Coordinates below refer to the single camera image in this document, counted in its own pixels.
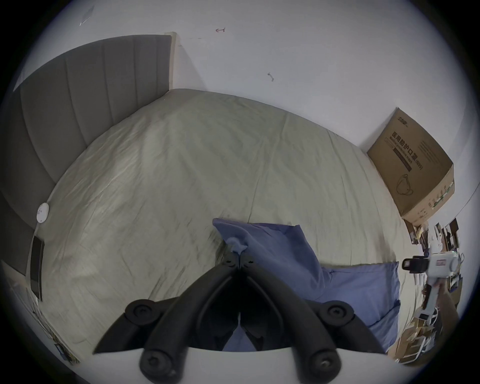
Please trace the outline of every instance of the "round white device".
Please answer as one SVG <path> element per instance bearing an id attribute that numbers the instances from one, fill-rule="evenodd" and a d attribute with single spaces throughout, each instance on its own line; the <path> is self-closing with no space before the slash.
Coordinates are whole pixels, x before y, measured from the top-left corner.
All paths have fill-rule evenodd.
<path id="1" fill-rule="evenodd" d="M 41 224 L 43 223 L 48 217 L 48 211 L 50 207 L 47 203 L 42 203 L 36 212 L 36 220 Z"/>

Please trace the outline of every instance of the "black panel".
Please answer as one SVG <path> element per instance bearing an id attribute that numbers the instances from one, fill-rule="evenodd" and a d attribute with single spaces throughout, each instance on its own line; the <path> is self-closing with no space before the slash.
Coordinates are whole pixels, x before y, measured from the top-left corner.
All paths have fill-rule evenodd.
<path id="1" fill-rule="evenodd" d="M 33 237 L 30 257 L 30 288 L 39 300 L 42 300 L 42 259 L 44 243 L 37 236 Z"/>

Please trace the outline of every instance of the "cardboard box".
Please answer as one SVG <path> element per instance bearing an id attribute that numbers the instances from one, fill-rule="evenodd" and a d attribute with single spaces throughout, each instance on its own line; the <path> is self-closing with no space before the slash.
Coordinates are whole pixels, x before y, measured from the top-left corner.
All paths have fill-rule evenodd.
<path id="1" fill-rule="evenodd" d="M 400 215 L 413 226 L 453 195 L 453 163 L 439 144 L 400 109 L 368 151 Z"/>

